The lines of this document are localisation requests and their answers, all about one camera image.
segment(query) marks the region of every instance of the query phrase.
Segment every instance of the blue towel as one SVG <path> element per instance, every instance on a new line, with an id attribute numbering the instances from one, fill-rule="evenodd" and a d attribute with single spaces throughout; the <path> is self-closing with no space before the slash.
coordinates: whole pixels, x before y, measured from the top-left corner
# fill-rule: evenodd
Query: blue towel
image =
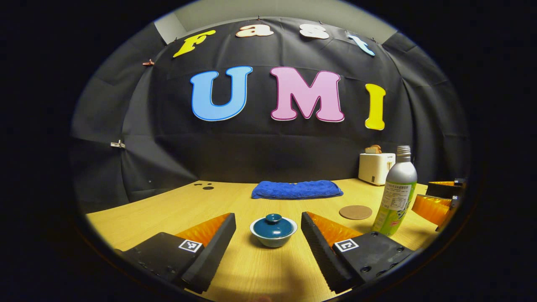
<path id="1" fill-rule="evenodd" d="M 252 191 L 252 198 L 265 199 L 314 199 L 343 195 L 343 191 L 331 181 L 301 182 L 297 184 L 260 182 Z"/>

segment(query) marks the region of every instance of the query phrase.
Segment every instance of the round coaster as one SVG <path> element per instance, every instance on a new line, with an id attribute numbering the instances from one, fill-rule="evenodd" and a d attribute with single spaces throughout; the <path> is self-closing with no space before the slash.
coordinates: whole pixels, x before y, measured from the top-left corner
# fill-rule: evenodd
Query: round coaster
<path id="1" fill-rule="evenodd" d="M 360 220 L 371 216 L 373 210 L 363 205 L 350 205 L 339 210 L 339 214 L 347 219 Z"/>

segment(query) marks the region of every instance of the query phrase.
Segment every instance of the pink letter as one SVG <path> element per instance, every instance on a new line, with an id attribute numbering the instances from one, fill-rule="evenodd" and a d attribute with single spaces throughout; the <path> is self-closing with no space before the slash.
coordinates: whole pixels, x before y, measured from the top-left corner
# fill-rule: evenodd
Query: pink letter
<path id="1" fill-rule="evenodd" d="M 339 107 L 337 83 L 339 75 L 330 71 L 319 71 L 308 86 L 299 72 L 292 67 L 274 67 L 270 73 L 278 81 L 278 103 L 271 117 L 275 120 L 293 120 L 297 113 L 291 107 L 292 98 L 304 118 L 309 119 L 317 100 L 321 99 L 321 108 L 315 116 L 322 121 L 339 122 L 345 115 Z"/>

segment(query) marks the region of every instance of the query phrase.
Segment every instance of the black fabric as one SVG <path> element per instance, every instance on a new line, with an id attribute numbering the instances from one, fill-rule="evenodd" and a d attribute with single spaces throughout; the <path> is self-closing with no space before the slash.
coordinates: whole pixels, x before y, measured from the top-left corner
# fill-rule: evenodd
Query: black fabric
<path id="1" fill-rule="evenodd" d="M 199 32 L 213 29 L 215 34 L 176 58 L 173 55 L 184 39 L 159 48 L 154 26 L 148 27 L 136 37 L 142 39 L 142 33 L 150 36 L 153 53 L 147 51 L 146 56 L 155 65 L 141 66 L 148 58 L 134 54 L 133 47 L 127 49 L 131 42 L 126 42 L 122 46 L 125 50 L 116 51 L 85 89 L 74 117 L 73 136 L 108 144 L 121 139 L 125 143 L 126 149 L 120 150 L 121 175 L 130 202 L 198 179 L 294 183 L 354 178 L 359 154 L 372 144 L 382 146 L 385 153 L 395 152 L 397 145 L 412 146 L 420 183 L 466 175 L 468 135 L 458 97 L 419 47 L 399 33 L 379 45 L 326 24 L 322 26 L 328 39 L 305 38 L 299 33 L 304 23 L 318 24 L 269 18 L 215 26 Z M 240 27 L 249 24 L 266 24 L 274 34 L 235 36 Z M 348 34 L 368 43 L 375 57 L 363 52 Z M 247 78 L 245 108 L 228 120 L 198 119 L 192 112 L 190 78 L 217 71 L 212 101 L 223 105 L 231 95 L 226 70 L 235 66 L 253 68 Z M 319 71 L 339 74 L 338 93 L 345 120 L 327 123 L 300 114 L 291 121 L 273 120 L 277 80 L 270 70 L 278 66 L 296 68 L 308 85 Z M 365 127 L 367 83 L 386 91 L 386 126 L 382 131 Z M 293 108 L 299 111 L 294 102 Z M 118 194 L 102 185 L 102 194 L 107 191 L 109 196 L 105 200 L 110 200 L 111 206 L 117 204 Z"/>

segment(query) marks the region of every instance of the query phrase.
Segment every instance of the green label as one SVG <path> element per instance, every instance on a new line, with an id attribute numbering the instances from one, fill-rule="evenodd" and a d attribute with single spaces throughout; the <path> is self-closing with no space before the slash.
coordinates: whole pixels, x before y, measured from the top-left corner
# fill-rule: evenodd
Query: green label
<path id="1" fill-rule="evenodd" d="M 386 236 L 395 234 L 407 213 L 415 188 L 416 182 L 386 182 L 379 212 L 376 215 L 372 230 Z"/>

